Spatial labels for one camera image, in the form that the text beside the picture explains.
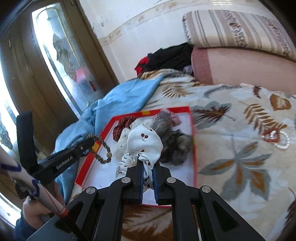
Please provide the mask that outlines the dark blue sleeve forearm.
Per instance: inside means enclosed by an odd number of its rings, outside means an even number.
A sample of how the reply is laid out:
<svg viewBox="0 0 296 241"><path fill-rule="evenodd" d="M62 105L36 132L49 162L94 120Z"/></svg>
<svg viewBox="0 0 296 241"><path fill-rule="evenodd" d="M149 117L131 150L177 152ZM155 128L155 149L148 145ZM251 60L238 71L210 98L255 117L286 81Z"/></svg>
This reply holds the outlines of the dark blue sleeve forearm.
<svg viewBox="0 0 296 241"><path fill-rule="evenodd" d="M21 218L16 221L13 239L15 241L26 241L35 232L36 229L32 228L21 216Z"/></svg>

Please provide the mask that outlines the person's left hand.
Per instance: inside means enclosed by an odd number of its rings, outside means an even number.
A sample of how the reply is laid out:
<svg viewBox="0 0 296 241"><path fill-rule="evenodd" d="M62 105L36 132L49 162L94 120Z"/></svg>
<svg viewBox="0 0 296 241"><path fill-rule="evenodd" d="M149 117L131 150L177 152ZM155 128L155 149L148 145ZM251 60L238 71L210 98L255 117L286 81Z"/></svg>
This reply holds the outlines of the person's left hand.
<svg viewBox="0 0 296 241"><path fill-rule="evenodd" d="M62 204L65 205L62 194L59 189L59 185L53 181L54 191L52 195ZM34 229L39 229L44 225L44 221L41 216L51 213L49 209L43 206L40 202L36 200L31 200L27 197L23 203L23 216L25 221Z"/></svg>

